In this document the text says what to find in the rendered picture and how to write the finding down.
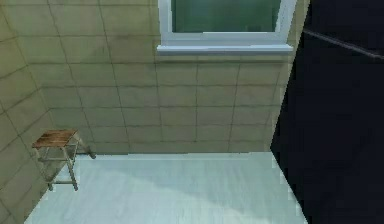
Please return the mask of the white framed window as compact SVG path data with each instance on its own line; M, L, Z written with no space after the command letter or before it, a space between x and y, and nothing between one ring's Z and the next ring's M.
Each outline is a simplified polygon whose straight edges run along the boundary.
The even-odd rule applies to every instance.
M167 56L284 55L298 0L157 0Z

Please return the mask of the brown wooden stool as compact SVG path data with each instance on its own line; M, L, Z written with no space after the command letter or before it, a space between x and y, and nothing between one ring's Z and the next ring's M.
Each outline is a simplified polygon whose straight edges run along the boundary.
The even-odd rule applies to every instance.
M54 185L72 185L74 190L78 190L78 183L75 177L74 165L78 155L87 155L91 159L96 158L96 154L87 145L76 129L47 130L37 140L32 143L35 150L37 161L44 164L47 162L64 162L70 175L69 180L55 180L44 174L44 180L50 191ZM58 149L63 153L62 157L49 157L51 149Z

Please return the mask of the black fridge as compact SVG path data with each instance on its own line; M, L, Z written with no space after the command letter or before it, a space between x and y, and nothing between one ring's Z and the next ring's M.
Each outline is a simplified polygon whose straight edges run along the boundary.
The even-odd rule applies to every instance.
M310 0L303 29L384 54L384 0ZM272 152L308 224L384 224L384 60L302 33Z

